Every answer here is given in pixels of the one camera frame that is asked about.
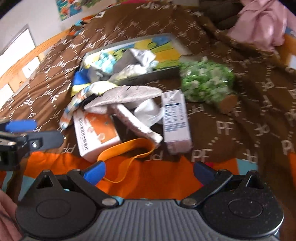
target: pink cloth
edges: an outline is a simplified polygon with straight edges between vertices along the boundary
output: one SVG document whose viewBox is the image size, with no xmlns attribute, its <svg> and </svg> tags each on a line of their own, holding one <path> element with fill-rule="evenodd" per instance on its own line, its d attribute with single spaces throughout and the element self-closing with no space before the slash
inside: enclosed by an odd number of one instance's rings
<svg viewBox="0 0 296 241">
<path fill-rule="evenodd" d="M 278 0 L 241 0 L 244 8 L 228 36 L 257 48 L 273 51 L 284 43 L 286 26 L 296 30 L 296 16 Z"/>
<path fill-rule="evenodd" d="M 22 238 L 14 223 L 17 205 L 0 190 L 0 240 L 18 241 Z"/>
</svg>

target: blue clip tab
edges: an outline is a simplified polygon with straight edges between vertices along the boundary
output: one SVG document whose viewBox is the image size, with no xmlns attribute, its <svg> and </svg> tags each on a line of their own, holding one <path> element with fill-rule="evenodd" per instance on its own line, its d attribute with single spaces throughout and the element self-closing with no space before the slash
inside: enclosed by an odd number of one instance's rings
<svg viewBox="0 0 296 241">
<path fill-rule="evenodd" d="M 86 170 L 83 177 L 92 185 L 96 185 L 106 175 L 106 164 L 103 161 L 98 161 L 93 166 Z"/>
<path fill-rule="evenodd" d="M 203 185 L 207 185 L 215 179 L 216 171 L 202 162 L 196 162 L 193 165 L 193 173 L 197 180 Z"/>
<path fill-rule="evenodd" d="M 81 71 L 77 71 L 74 75 L 74 78 L 72 80 L 72 85 L 84 85 L 90 83 L 88 77 L 87 77 L 87 69 L 83 69 Z"/>
<path fill-rule="evenodd" d="M 35 120 L 12 120 L 5 126 L 5 131 L 10 133 L 21 133 L 34 131 L 37 128 Z"/>
</svg>

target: green snack bag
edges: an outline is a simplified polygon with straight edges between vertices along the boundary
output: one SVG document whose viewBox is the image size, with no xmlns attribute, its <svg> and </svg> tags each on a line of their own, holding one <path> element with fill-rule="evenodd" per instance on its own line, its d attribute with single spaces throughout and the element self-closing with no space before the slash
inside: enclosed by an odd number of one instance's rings
<svg viewBox="0 0 296 241">
<path fill-rule="evenodd" d="M 237 103 L 232 93 L 235 75 L 227 66 L 208 61 L 181 62 L 181 90 L 190 102 L 206 102 L 217 106 L 224 114 Z"/>
</svg>

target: orange fabric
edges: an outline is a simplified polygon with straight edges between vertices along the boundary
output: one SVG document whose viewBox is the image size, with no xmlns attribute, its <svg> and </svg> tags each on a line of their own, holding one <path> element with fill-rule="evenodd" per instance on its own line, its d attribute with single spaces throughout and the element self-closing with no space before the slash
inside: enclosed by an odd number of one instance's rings
<svg viewBox="0 0 296 241">
<path fill-rule="evenodd" d="M 296 188 L 296 154 L 294 152 L 289 153 L 291 175 L 293 177 L 294 187 Z"/>
<path fill-rule="evenodd" d="M 116 156 L 106 161 L 106 178 L 115 180 L 126 167 L 131 158 Z M 296 170 L 296 155 L 291 155 L 291 162 L 295 164 L 292 170 Z M 50 169 L 54 174 L 65 174 L 72 169 L 85 169 L 91 163 L 83 158 L 78 158 L 70 153 L 33 153 L 27 164 L 25 175 L 36 178 L 44 169 Z M 238 174 L 236 159 L 222 163 L 214 163 L 215 169 L 228 169 L 233 174 Z M 148 198 L 148 199 L 182 199 L 197 189 L 201 183 L 194 177 L 193 164 L 185 157 L 179 162 L 169 161 L 133 161 L 126 178 L 120 183 L 111 183 L 102 180 L 97 184 L 102 191 L 123 198 Z"/>
<path fill-rule="evenodd" d="M 36 178 L 43 170 L 52 170 L 56 175 L 66 174 L 72 169 L 85 169 L 91 163 L 70 153 L 53 154 L 33 152 L 28 160 L 25 176 Z"/>
<path fill-rule="evenodd" d="M 81 20 L 82 20 L 82 21 L 85 21 L 85 20 L 91 20 L 94 16 L 96 16 L 96 14 L 94 14 L 94 15 L 89 15 L 89 16 L 87 16 L 87 17 L 85 17 L 85 18 L 82 18 Z"/>
<path fill-rule="evenodd" d="M 118 165 L 124 157 L 111 158 L 106 162 L 106 177 L 118 174 Z M 179 162 L 134 161 L 126 178 L 117 184 L 102 180 L 97 184 L 110 195 L 123 198 L 182 199 L 201 187 L 193 175 L 193 165 L 185 157 Z"/>
<path fill-rule="evenodd" d="M 285 42 L 281 46 L 277 46 L 276 50 L 279 52 L 279 55 L 281 57 L 281 61 L 289 65 L 291 61 L 291 56 L 296 55 L 296 39 L 289 35 L 289 34 L 284 34 Z"/>
</svg>

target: white wall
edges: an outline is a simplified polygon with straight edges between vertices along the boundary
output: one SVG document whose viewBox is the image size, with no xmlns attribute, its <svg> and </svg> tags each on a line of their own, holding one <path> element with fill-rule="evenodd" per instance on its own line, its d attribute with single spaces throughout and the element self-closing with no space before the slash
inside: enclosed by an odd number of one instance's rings
<svg viewBox="0 0 296 241">
<path fill-rule="evenodd" d="M 0 19 L 0 52 L 26 25 L 36 45 L 71 27 L 79 19 L 99 13 L 116 0 L 101 0 L 93 7 L 60 21 L 55 0 L 22 0 Z"/>
</svg>

